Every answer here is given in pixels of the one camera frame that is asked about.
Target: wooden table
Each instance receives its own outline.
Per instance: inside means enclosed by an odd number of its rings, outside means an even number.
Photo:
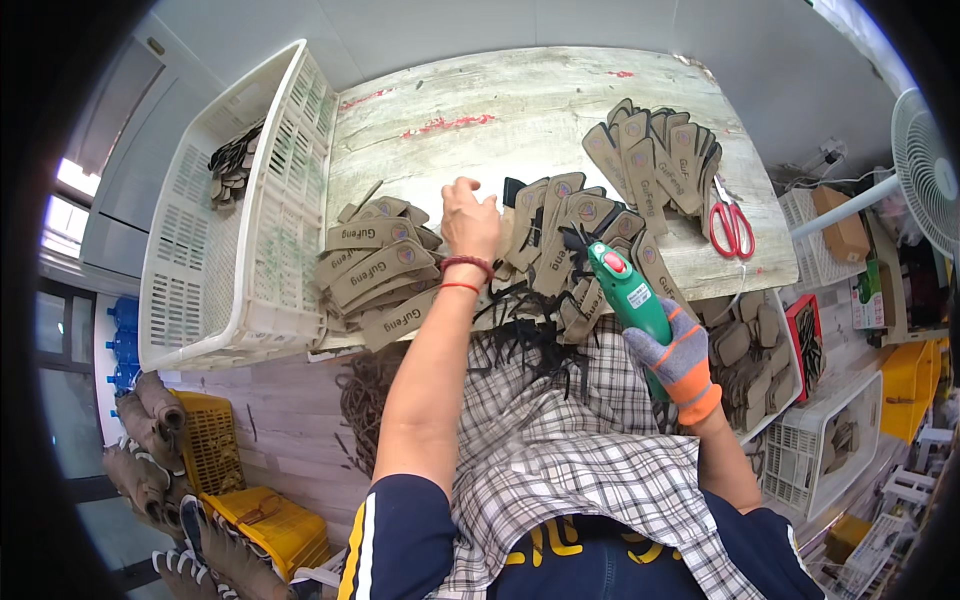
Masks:
[[[376,180],[384,180],[377,196],[420,206],[430,214],[431,227],[443,214],[441,186],[460,175],[479,180],[483,197],[501,195],[507,176],[530,182],[582,171],[587,186],[603,185],[619,200],[581,141],[624,97],[635,106],[688,110],[691,121],[712,129],[723,146],[720,174],[743,199],[753,226],[753,257],[725,259],[696,221],[674,215],[669,233],[658,242],[685,297],[794,283],[796,256],[773,187],[719,85],[700,66],[639,50],[502,50],[431,62],[342,92],[327,224],[344,204],[361,200]]]

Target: red string bracelet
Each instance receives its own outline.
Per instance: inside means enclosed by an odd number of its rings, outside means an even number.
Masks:
[[[470,285],[469,283],[464,283],[463,281],[450,281],[449,283],[441,283],[440,287],[466,287],[476,292],[477,296],[480,295],[480,290],[478,290],[476,286]]]
[[[476,256],[464,256],[462,254],[457,254],[456,256],[450,256],[449,258],[445,258],[440,263],[440,271],[441,273],[445,272],[446,268],[449,267],[450,265],[462,265],[462,264],[475,265],[477,267],[480,267],[481,269],[484,270],[484,273],[487,274],[486,283],[490,283],[491,281],[493,281],[493,267],[491,267],[490,264],[483,258],[477,258]]]

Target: orange and gray work glove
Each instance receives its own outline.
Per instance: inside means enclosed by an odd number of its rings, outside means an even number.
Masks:
[[[670,322],[673,342],[661,346],[636,327],[625,329],[623,339],[634,367],[653,371],[680,410],[680,424],[692,425],[705,419],[720,402],[720,386],[710,381],[707,332],[676,302],[658,300]]]

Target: yellow bin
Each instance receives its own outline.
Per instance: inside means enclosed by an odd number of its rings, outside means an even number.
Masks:
[[[170,390],[186,410],[186,478],[196,493],[226,493],[247,487],[226,398]]]
[[[200,499],[266,550],[288,582],[298,568],[330,560],[324,520],[270,488],[218,496],[202,493]]]
[[[939,350],[935,341],[901,344],[883,364],[880,431],[913,443],[937,391]]]

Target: blue water jug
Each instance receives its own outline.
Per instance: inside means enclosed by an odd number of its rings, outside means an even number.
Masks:
[[[136,333],[129,331],[117,331],[113,334],[113,339],[105,343],[105,346],[113,350],[113,355],[118,363],[139,363],[136,348]]]
[[[113,323],[120,331],[136,331],[139,319],[140,302],[135,298],[120,298],[107,309],[107,314],[113,317]]]
[[[112,383],[117,388],[132,389],[133,380],[139,371],[139,365],[117,365],[113,375],[107,375],[107,383]]]

